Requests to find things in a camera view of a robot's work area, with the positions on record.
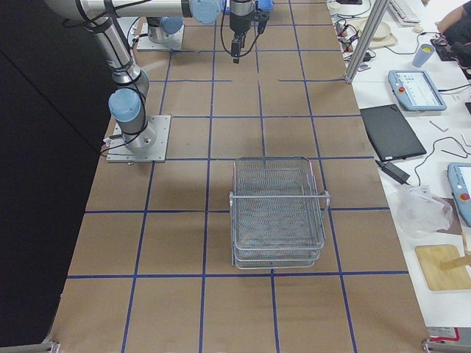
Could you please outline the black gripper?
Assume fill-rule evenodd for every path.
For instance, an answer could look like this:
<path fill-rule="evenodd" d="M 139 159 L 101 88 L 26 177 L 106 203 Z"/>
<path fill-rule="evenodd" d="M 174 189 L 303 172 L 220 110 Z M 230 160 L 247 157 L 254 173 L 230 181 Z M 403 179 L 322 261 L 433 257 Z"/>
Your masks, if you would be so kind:
<path fill-rule="evenodd" d="M 251 0 L 230 0 L 230 28 L 234 32 L 231 42 L 233 63 L 239 63 L 239 56 L 245 45 L 246 33 L 256 19 L 255 2 Z"/>

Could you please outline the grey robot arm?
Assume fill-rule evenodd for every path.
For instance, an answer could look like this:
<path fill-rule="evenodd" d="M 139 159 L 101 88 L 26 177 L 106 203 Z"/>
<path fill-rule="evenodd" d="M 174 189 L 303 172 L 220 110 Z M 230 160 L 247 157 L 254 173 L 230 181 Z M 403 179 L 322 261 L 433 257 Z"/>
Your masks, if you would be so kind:
<path fill-rule="evenodd" d="M 170 35 L 177 33 L 183 26 L 181 17 L 146 17 L 147 34 L 151 42 L 163 44 Z"/>
<path fill-rule="evenodd" d="M 184 18 L 201 24 L 223 21 L 230 11 L 229 25 L 234 36 L 226 51 L 238 63 L 247 55 L 243 50 L 246 35 L 253 24 L 263 34 L 271 6 L 258 1 L 48 1 L 47 6 L 75 26 L 84 26 L 101 47 L 118 90 L 108 100 L 111 115 L 121 129 L 124 148 L 134 156 L 144 156 L 157 144 L 159 133 L 145 112 L 149 78 L 130 54 L 118 18 L 145 17 L 148 37 L 159 43 L 183 28 Z"/>

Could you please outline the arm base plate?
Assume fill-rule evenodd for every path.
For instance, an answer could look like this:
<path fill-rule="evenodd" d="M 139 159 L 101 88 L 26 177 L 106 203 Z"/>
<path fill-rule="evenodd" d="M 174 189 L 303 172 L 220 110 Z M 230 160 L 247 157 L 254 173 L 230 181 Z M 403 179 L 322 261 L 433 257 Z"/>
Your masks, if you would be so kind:
<path fill-rule="evenodd" d="M 185 26 L 174 34 L 168 34 L 160 27 L 148 29 L 148 23 L 144 23 L 138 38 L 138 51 L 180 51 L 183 44 Z"/>
<path fill-rule="evenodd" d="M 105 151 L 106 161 L 109 163 L 164 162 L 170 126 L 170 115 L 148 115 L 147 128 L 135 140 L 131 135 L 125 135 L 124 140 L 120 126 L 115 123 L 113 134 L 118 137 L 110 141 L 108 151 Z"/>

